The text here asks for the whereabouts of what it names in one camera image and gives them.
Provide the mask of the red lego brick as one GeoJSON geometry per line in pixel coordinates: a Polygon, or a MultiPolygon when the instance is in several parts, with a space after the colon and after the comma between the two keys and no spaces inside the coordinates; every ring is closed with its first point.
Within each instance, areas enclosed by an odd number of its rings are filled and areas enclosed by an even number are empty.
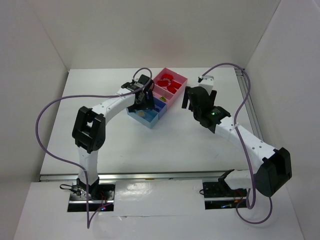
{"type": "Polygon", "coordinates": [[[169,86],[170,83],[171,83],[171,82],[170,82],[169,80],[159,80],[159,81],[157,82],[157,85],[164,88],[164,87],[169,86]]]}
{"type": "Polygon", "coordinates": [[[170,85],[176,89],[179,89],[182,86],[179,82],[176,82],[174,80],[171,82],[170,85]]]}
{"type": "Polygon", "coordinates": [[[175,94],[177,92],[177,89],[173,86],[167,86],[167,90],[172,94],[175,94]]]}

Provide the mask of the red round flower lego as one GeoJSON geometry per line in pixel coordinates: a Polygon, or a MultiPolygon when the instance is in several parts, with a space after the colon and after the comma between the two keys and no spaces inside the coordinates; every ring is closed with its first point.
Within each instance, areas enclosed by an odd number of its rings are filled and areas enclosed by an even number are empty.
{"type": "Polygon", "coordinates": [[[169,81],[172,81],[174,79],[174,77],[171,74],[165,73],[165,74],[162,75],[161,79],[162,80],[167,79],[169,81]]]}

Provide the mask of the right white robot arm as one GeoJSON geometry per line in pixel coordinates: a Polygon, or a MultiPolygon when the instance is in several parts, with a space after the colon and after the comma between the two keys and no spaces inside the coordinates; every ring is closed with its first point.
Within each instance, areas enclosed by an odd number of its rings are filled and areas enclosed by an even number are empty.
{"type": "Polygon", "coordinates": [[[239,150],[247,151],[251,170],[228,170],[219,179],[221,189],[238,190],[255,187],[262,195],[272,197],[291,177],[291,156],[285,148],[263,142],[234,122],[231,114],[215,106],[217,92],[203,87],[185,88],[182,108],[189,109],[204,128],[227,140],[239,150]]]}

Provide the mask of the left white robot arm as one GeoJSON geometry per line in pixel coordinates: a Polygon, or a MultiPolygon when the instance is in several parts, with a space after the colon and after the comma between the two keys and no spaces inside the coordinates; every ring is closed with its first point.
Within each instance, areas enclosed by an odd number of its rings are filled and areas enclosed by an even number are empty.
{"type": "Polygon", "coordinates": [[[93,107],[82,106],[77,113],[72,137],[78,147],[79,164],[76,184],[93,196],[98,191],[98,152],[106,140],[108,122],[124,109],[129,112],[151,110],[155,107],[154,82],[142,74],[138,80],[124,83],[115,94],[93,107]]]}

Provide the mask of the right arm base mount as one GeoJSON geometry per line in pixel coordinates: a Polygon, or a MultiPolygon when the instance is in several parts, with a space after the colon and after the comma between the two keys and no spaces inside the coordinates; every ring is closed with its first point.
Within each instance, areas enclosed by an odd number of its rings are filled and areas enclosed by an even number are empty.
{"type": "Polygon", "coordinates": [[[204,206],[206,210],[217,209],[235,209],[246,207],[247,198],[246,189],[228,189],[222,187],[219,182],[203,182],[199,194],[204,197],[204,206]]]}

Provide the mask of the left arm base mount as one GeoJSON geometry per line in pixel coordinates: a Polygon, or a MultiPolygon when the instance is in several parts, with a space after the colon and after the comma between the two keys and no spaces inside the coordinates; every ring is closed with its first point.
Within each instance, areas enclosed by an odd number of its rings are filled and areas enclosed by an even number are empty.
{"type": "MultiPolygon", "coordinates": [[[[84,190],[76,184],[61,184],[59,188],[64,191],[69,191],[70,193],[67,207],[68,212],[76,213],[86,211],[87,194],[84,190]]],[[[100,208],[101,212],[113,212],[115,188],[116,185],[114,183],[100,184],[95,193],[88,195],[89,211],[95,212],[100,208]]]]}

